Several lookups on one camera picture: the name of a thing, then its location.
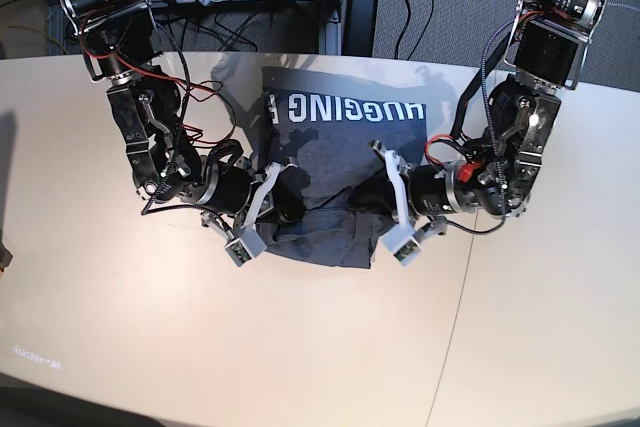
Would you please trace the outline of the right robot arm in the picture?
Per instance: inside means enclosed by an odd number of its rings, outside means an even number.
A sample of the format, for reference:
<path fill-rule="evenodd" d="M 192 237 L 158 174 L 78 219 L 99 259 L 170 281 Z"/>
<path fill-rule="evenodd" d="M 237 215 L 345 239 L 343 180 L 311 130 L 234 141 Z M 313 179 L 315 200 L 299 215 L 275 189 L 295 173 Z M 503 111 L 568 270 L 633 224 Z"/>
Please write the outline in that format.
<path fill-rule="evenodd" d="M 92 82 L 110 82 L 106 95 L 125 143 L 143 215 L 192 209 L 203 226 L 226 241 L 242 266 L 266 251 L 257 229 L 287 225 L 305 214 L 302 201 L 280 180 L 292 158 L 255 169 L 241 143 L 227 134 L 199 153 L 199 130 L 186 126 L 196 91 L 219 95 L 212 82 L 166 74 L 154 59 L 152 38 L 165 33 L 149 0 L 58 0 L 73 27 Z"/>

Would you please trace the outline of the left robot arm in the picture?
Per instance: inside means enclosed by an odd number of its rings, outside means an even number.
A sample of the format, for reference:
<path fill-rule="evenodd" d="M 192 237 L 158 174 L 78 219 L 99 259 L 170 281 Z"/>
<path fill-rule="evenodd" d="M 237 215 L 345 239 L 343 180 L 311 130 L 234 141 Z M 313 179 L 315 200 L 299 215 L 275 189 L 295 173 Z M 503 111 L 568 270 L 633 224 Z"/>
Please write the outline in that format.
<path fill-rule="evenodd" d="M 561 106 L 579 83 L 607 0 L 521 0 L 513 21 L 486 42 L 479 71 L 459 98 L 449 133 L 433 144 L 457 159 L 407 162 L 380 141 L 382 169 L 356 188 L 355 207 L 389 215 L 384 247 L 401 264 L 453 227 L 454 215 L 484 211 L 499 223 L 524 212 Z"/>

